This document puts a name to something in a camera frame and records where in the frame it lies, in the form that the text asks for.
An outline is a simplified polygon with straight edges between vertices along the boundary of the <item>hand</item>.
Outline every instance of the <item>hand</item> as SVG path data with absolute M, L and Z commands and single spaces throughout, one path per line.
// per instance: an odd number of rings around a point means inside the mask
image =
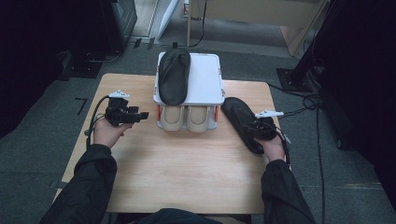
M 279 136 L 276 136 L 271 141 L 264 141 L 257 138 L 254 140 L 262 145 L 262 148 L 264 149 L 264 155 L 268 158 L 269 162 L 285 160 L 285 151 Z
M 118 127 L 111 125 L 106 119 L 96 121 L 93 131 L 93 143 L 112 148 L 123 136 L 123 132 L 132 128 L 132 123 L 124 123 Z

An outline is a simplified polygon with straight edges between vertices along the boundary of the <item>gray carpet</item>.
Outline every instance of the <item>gray carpet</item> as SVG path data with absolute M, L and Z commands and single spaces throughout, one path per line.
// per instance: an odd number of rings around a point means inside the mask
M 54 81 L 13 133 L 0 139 L 0 223 L 37 223 L 55 195 L 48 185 L 62 178 L 87 116 L 92 98 L 105 73 L 155 75 L 158 54 L 167 48 L 129 47 L 113 63 L 105 63 L 96 79 Z M 224 79 L 265 81 L 279 86 L 276 68 L 293 68 L 298 60 L 249 53 L 204 49 L 219 55 Z M 302 108 L 302 98 L 271 89 L 276 109 Z M 89 99 L 78 115 L 81 101 Z M 280 121 L 292 144 L 292 171 L 317 223 L 322 220 L 322 195 L 317 147 L 317 112 Z M 319 110 L 320 144 L 326 197 L 326 223 L 396 223 L 395 213 L 378 184 L 373 166 L 359 153 L 336 147 L 326 113 Z M 253 216 L 253 223 L 262 223 Z

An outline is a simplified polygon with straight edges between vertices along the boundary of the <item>cable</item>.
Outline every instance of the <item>cable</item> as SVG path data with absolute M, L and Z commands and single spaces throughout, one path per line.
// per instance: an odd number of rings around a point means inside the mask
M 202 18 L 202 35 L 201 35 L 201 38 L 199 39 L 199 41 L 198 41 L 196 44 L 191 45 L 191 47 L 196 47 L 197 45 L 199 45 L 199 43 L 201 43 L 202 39 L 204 39 L 204 35 L 205 35 L 206 4 L 207 4 L 207 0 L 205 0 L 204 17 Z
M 317 79 L 318 79 L 318 75 L 320 75 L 320 74 L 322 74 L 323 73 L 323 67 L 320 67 L 321 69 L 321 71 L 319 72 L 318 71 L 318 69 L 317 69 L 317 67 L 316 66 L 313 66 L 312 67 L 312 69 L 311 69 L 311 72 L 308 72 L 308 77 L 309 77 L 309 79 L 311 80 L 311 82 L 312 82 L 312 84 L 314 84 L 314 86 L 317 88 L 317 89 L 320 89 L 321 88 L 321 85 L 317 82 Z
M 318 135 L 318 158 L 319 158 L 319 168 L 320 168 L 320 182 L 321 182 L 321 191 L 322 191 L 322 223 L 325 223 L 326 217 L 326 200 L 324 194 L 324 176 L 323 176 L 323 164 L 321 157 L 321 146 L 320 146 L 320 132 L 319 132 L 319 106 L 317 109 L 317 135 Z
M 98 102 L 98 104 L 96 105 L 96 108 L 93 110 L 93 114 L 92 114 L 92 118 L 91 118 L 91 123 L 90 123 L 90 128 L 88 129 L 88 132 L 85 133 L 88 137 L 87 137 L 87 149 L 88 147 L 91 145 L 91 134 L 93 131 L 93 125 L 94 123 L 97 121 L 95 120 L 96 117 L 96 112 L 98 111 L 99 105 L 107 98 L 110 98 L 108 95 L 104 96 L 102 99 L 100 99 L 100 101 Z
M 278 127 L 272 127 L 271 125 L 265 123 L 265 122 L 261 122 L 261 124 L 264 124 L 265 126 L 269 127 L 270 129 L 272 129 L 274 132 L 276 132 L 276 135 L 280 138 L 280 141 L 282 143 L 282 147 L 283 147 L 283 151 L 285 152 L 285 157 L 286 157 L 286 161 L 285 163 L 290 166 L 290 154 L 289 154 L 289 147 L 288 147 L 288 143 L 286 141 L 286 135 L 282 132 L 282 130 L 280 130 L 280 128 Z
M 98 114 L 97 116 L 96 116 L 96 120 L 93 122 L 93 126 L 95 125 L 95 123 L 99 120 L 99 119 L 102 119 L 102 118 L 104 118 L 105 117 L 105 115 L 104 114 Z
M 120 56 L 121 56 L 121 52 L 119 52 L 116 57 L 114 57 L 113 59 L 110 59 L 110 60 L 103 60 L 103 61 L 88 60 L 88 62 L 90 62 L 90 63 L 112 63 L 112 62 L 116 61 Z
M 294 92 L 292 92 L 292 91 L 285 91 L 285 90 L 282 90 L 282 88 L 280 88 L 280 87 L 278 87 L 278 86 L 274 86 L 273 84 L 269 84 L 269 83 L 267 83 L 267 84 L 268 84 L 268 86 L 270 86 L 270 87 L 272 87 L 272 88 L 274 88 L 274 89 L 277 89 L 277 90 L 279 90 L 279 91 L 283 91 L 283 92 L 285 92 L 285 93 L 287 93 L 287 94 L 290 94 L 290 95 L 295 95 L 295 96 L 299 96 L 299 97 L 303 97 L 303 98 L 305 98 L 306 96 L 309 96 L 309 95 L 314 95 L 314 94 L 301 95 L 301 94 L 298 94 L 298 93 L 294 93 Z
M 278 118 L 278 119 L 284 119 L 284 118 L 287 118 L 287 117 L 291 117 L 291 116 L 300 114 L 300 113 L 304 112 L 305 110 L 307 110 L 307 108 L 301 108 L 301 109 L 298 109 L 296 111 L 292 111 L 292 112 L 289 112 L 289 113 L 284 113 L 284 115 L 282 117 Z

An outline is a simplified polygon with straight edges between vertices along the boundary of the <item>white box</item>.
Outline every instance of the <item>white box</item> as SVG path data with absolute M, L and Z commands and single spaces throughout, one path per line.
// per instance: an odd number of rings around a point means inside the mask
M 165 52 L 161 52 L 157 63 L 157 73 L 155 77 L 155 86 L 153 100 L 157 106 L 158 126 L 161 128 L 161 110 L 164 106 L 163 101 L 158 93 L 158 71 L 161 57 Z M 209 125 L 208 130 L 217 127 L 219 106 L 224 103 L 224 89 L 221 77 L 219 56 L 216 54 L 190 53 L 191 65 L 189 74 L 189 86 L 187 98 L 182 105 L 208 105 Z

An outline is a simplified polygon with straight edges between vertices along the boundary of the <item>beige shoe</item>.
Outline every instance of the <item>beige shoe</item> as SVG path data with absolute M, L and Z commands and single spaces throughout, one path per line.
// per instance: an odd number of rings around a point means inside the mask
M 187 114 L 187 129 L 195 133 L 203 133 L 209 125 L 210 106 L 190 105 Z
M 183 127 L 184 106 L 164 105 L 161 111 L 161 124 L 166 131 L 177 131 Z

